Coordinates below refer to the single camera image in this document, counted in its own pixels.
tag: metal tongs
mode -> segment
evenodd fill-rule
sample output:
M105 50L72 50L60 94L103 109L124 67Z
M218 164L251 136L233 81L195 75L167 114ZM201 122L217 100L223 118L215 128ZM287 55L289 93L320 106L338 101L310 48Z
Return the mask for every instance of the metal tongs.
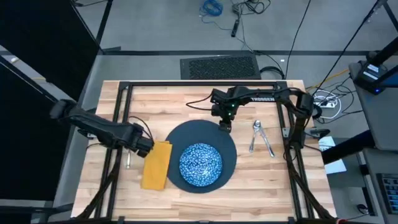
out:
M269 155L271 157L275 157L275 154L272 151L271 145L269 144L269 141L267 139L266 133L264 132L264 130L263 130L262 126L261 126L261 122L259 120L255 120L255 122L253 124L253 130L254 130L254 134L253 134L253 139L251 140L249 152L253 152L254 151L254 140L256 139L257 132L260 132L261 137L266 142L266 145L267 145L267 148L268 148L268 151L269 151Z

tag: butcher block tabletop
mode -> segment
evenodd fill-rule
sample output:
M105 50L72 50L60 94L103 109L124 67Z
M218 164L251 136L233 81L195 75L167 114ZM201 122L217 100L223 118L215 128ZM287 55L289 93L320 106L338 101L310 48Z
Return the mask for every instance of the butcher block tabletop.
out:
M119 82L121 81L103 83L96 110L98 116L112 120ZM254 80L253 86L249 88L266 88L255 86L256 82L258 81ZM305 91L301 80L287 80L287 86ZM226 91L230 87L232 86L137 85L132 89L129 116L143 119L150 127L154 139L164 141L173 128L189 120L205 119L218 124L220 117L213 117L209 111L195 110L185 104L206 98L213 88ZM126 94L123 95L119 122L125 100ZM211 108L209 100L194 105ZM257 135L254 152L249 152L253 135L252 124L256 119L262 123L275 158L270 157L260 135ZM144 126L134 118L130 118L129 122ZM308 124L308 127L311 126L313 126L312 121ZM294 217L294 204L286 161L283 158L284 147L276 103L249 103L239 107L232 122L231 137L238 153L235 171L224 186L206 194L182 191L169 180L166 181L164 190L141 189L144 159L132 154L131 166L127 169L127 150L123 149L113 220L117 220L119 216L124 216L125 220L145 221L287 221L287 217ZM96 142L97 140L91 140L89 144ZM306 144L318 147L315 139L307 138ZM105 154L106 148L97 144L87 149L73 206L73 217L79 215L97 193ZM335 216L335 207L320 152L304 147L302 155L310 190L330 214ZM297 188L302 213L306 217L303 195L300 188L298 186ZM106 215L109 189L110 187L104 196L102 217Z

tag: gray floor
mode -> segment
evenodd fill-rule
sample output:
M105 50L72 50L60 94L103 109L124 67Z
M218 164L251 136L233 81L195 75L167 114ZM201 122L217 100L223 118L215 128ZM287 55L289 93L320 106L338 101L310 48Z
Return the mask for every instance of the gray floor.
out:
M84 4L94 1L80 0ZM216 21L221 27L231 27L236 19L230 10L231 1L220 0L220 2L224 4L223 14L217 18L203 19ZM307 3L307 0L274 0L264 14L244 17L244 31L248 45L256 50L290 50ZM342 50L373 3L374 0L312 1L294 49ZM389 1L389 3L394 13L398 15L398 1ZM121 46L122 50L240 50L242 43L231 38L230 31L219 30L214 24L201 22L199 17L201 4L203 0L114 0L101 46L102 48ZM94 36L98 31L105 5L104 2L78 8ZM379 50L397 34L384 8L381 8L364 25L349 50ZM287 56L273 55L273 57L278 62L285 60L280 62L282 69L285 70ZM103 80L178 80L181 58L189 56L98 56L81 102L82 107L84 109L96 107ZM336 58L292 56L288 79L304 80L306 86L317 84L327 74ZM342 57L332 73L340 72L346 69L349 63L363 59L364 57ZM265 56L257 56L257 61L259 67L274 65L274 62ZM392 57L386 66L392 67L397 63L398 57ZM16 66L26 74L32 74L32 77L38 75L22 62L17 62ZM342 81L346 77L348 74L337 77L327 84ZM262 79L276 78L278 77L275 74L262 74ZM346 82L346 86L354 89L351 80ZM343 107L350 101L351 96L342 98ZM354 104L350 111L360 109L358 97L354 94ZM320 128L330 129L332 136L342 138L352 137L368 128L362 113L346 116L331 124L315 124ZM65 159L65 169L54 201L55 206L73 203L86 145L87 140L75 133ZM357 203L364 203L361 189L332 188L332 194L339 217L350 218L360 215L354 206ZM64 219L69 215L64 213L52 219ZM362 217L358 221L382 223L380 217Z

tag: blue bowl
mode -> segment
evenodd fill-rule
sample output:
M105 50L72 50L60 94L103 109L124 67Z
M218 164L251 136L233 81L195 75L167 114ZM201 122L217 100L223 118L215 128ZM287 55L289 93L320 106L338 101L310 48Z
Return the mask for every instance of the blue bowl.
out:
M205 187L221 175L223 161L213 146L198 143L189 146L180 157L180 173L189 184Z

